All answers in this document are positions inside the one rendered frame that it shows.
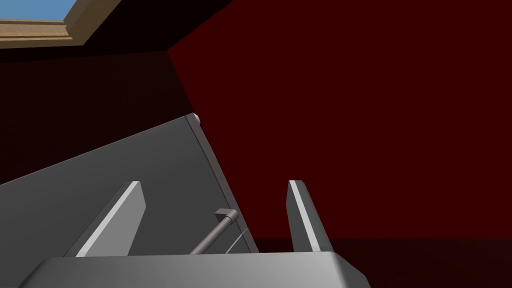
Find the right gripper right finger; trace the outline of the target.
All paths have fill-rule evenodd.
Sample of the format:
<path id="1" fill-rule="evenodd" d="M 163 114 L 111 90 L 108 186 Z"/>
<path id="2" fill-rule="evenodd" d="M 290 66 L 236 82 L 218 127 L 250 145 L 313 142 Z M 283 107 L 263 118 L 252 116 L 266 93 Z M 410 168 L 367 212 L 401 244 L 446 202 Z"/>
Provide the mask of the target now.
<path id="1" fill-rule="evenodd" d="M 287 185 L 286 212 L 293 251 L 333 252 L 333 246 L 305 183 L 290 180 Z"/>

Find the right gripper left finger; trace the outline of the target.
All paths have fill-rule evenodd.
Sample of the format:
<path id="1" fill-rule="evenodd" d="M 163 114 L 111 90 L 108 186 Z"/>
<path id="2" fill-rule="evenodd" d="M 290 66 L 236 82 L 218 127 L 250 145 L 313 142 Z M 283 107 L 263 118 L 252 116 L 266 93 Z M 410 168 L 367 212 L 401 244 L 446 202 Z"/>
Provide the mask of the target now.
<path id="1" fill-rule="evenodd" d="M 142 185 L 127 181 L 114 193 L 66 258 L 127 256 L 146 210 Z"/>

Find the grey appliance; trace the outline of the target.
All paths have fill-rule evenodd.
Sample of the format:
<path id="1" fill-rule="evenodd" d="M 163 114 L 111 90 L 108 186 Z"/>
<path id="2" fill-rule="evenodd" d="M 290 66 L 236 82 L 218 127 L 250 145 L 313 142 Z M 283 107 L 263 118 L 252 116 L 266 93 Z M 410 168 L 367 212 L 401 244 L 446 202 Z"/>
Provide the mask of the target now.
<path id="1" fill-rule="evenodd" d="M 125 183 L 146 209 L 127 256 L 65 257 Z M 214 288 L 258 248 L 238 219 L 203 254 L 190 252 L 240 212 L 217 157 L 189 114 L 0 185 L 0 288 Z"/>

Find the wooden framed window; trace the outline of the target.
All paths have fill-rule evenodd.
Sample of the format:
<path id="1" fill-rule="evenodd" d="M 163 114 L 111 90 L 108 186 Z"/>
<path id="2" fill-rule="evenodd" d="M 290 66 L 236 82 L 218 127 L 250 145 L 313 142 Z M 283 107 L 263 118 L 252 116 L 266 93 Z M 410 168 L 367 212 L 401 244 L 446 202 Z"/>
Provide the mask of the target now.
<path id="1" fill-rule="evenodd" d="M 0 49 L 82 46 L 122 0 L 76 0 L 62 21 L 0 18 Z"/>

